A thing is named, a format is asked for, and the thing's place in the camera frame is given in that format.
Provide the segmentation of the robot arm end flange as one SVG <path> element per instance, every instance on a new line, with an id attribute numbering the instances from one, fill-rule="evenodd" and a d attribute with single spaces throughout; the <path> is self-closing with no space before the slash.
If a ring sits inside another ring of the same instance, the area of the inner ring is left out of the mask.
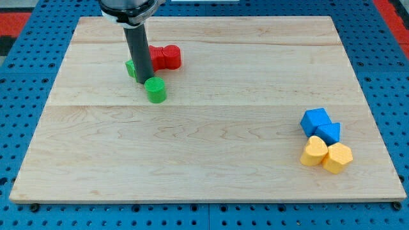
<path id="1" fill-rule="evenodd" d="M 126 29 L 144 24 L 165 2 L 166 0 L 98 0 L 102 15 Z"/>

